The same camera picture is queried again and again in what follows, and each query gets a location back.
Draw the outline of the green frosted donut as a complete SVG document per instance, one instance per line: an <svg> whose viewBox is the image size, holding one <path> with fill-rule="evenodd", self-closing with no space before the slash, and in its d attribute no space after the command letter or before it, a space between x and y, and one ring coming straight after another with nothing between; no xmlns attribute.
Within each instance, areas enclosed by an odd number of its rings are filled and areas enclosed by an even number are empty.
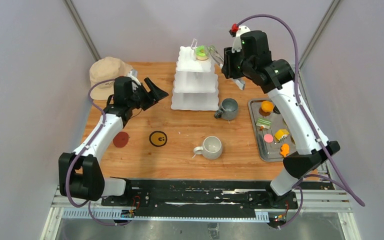
<svg viewBox="0 0 384 240"><path fill-rule="evenodd" d="M194 55L196 60L199 61L206 61L209 58L208 50L205 45L196 46L194 49Z"/></svg>

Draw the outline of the pink round macaron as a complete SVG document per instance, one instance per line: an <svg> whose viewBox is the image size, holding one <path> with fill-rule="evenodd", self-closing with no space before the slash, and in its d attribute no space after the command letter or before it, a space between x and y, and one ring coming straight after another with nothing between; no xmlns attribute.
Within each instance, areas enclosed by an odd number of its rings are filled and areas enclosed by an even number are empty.
<svg viewBox="0 0 384 240"><path fill-rule="evenodd" d="M267 133L267 134L265 134L264 136L263 136L263 140L266 142L266 143L272 143L273 141L274 141L274 137L271 135L271 134L269 134L269 133Z"/></svg>

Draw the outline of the yellow cake slice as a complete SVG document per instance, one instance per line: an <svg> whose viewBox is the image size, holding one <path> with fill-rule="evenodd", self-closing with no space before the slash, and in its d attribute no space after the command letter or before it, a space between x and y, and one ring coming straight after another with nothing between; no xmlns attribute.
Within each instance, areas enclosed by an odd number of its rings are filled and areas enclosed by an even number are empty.
<svg viewBox="0 0 384 240"><path fill-rule="evenodd" d="M275 134L274 138L281 143L290 135L289 131L286 128L279 129Z"/></svg>

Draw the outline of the metal tongs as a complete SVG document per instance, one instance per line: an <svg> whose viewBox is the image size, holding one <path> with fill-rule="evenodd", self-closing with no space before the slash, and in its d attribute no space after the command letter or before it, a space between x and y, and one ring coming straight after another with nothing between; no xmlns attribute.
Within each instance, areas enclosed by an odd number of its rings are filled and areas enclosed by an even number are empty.
<svg viewBox="0 0 384 240"><path fill-rule="evenodd" d="M213 45L205 46L205 53L209 55L220 69L223 68L224 59L217 51L216 47ZM243 91L245 89L246 83L242 78L231 78L232 82L234 82L238 88Z"/></svg>

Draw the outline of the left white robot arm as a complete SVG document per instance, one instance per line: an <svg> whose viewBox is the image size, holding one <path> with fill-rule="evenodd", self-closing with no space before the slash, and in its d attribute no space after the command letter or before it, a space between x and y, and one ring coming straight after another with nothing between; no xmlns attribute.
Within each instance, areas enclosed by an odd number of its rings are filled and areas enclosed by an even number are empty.
<svg viewBox="0 0 384 240"><path fill-rule="evenodd" d="M145 111L169 95L148 77L144 79L145 84L134 76L120 76L112 82L113 94L108 97L105 108L98 108L101 117L95 128L76 149L62 153L58 159L60 193L77 208L83 204L74 199L88 203L114 196L122 207L132 203L128 180L105 178L100 161L115 136L132 118L134 109Z"/></svg>

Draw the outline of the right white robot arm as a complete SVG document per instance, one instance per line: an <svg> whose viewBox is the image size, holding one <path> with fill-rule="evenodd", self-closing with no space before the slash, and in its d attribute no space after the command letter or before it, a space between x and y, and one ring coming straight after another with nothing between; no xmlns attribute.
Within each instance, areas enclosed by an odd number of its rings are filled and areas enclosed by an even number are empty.
<svg viewBox="0 0 384 240"><path fill-rule="evenodd" d="M267 34L239 26L231 30L233 45L224 49L222 73L227 79L246 77L261 87L278 108L294 139L296 151L283 159L283 169L266 187L266 203L274 209L286 202L288 194L306 174L340 150L310 116L295 73L284 59L273 60Z"/></svg>

